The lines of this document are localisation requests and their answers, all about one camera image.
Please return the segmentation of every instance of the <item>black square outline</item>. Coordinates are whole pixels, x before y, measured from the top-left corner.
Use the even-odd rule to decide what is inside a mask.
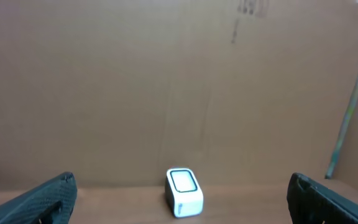
[[[177,186],[175,185],[175,181],[173,180],[172,173],[173,173],[173,172],[183,172],[183,171],[186,171],[186,172],[188,172],[188,173],[190,174],[191,180],[193,181],[194,186],[196,187],[194,190],[179,191],[179,190],[177,189]],[[179,193],[186,193],[186,192],[194,192],[194,191],[197,191],[197,190],[198,190],[197,184],[196,184],[196,182],[194,181],[193,175],[191,174],[190,171],[188,171],[188,170],[173,170],[173,171],[171,171],[169,174],[171,175],[171,179],[172,179],[173,186],[175,187],[175,190],[176,190],[177,192],[179,192]]]

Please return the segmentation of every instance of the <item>small white object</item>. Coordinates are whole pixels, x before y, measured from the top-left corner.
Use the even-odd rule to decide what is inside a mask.
[[[165,196],[177,218],[199,215],[203,211],[203,192],[193,171],[188,168],[172,168],[167,171]]]

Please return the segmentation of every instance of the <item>brown floor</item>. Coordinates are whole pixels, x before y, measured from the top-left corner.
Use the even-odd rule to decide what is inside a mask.
[[[358,203],[354,189],[335,180],[321,182]],[[204,186],[202,190],[202,214],[175,219],[164,201],[163,187],[79,189],[70,223],[291,223],[287,184]],[[20,193],[0,192],[0,204]]]

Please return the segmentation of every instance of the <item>brown table surface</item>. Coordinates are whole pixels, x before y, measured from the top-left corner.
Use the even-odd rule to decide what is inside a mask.
[[[322,184],[358,203],[358,192],[336,180]],[[291,223],[287,184],[201,186],[201,215],[175,219],[163,187],[79,189],[70,223]],[[0,204],[23,191],[0,192]]]

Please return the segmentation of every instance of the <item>white box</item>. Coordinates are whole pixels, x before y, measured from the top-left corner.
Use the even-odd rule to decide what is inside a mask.
[[[177,218],[199,215],[203,211],[203,192],[190,169],[167,170],[165,196],[173,215]]]

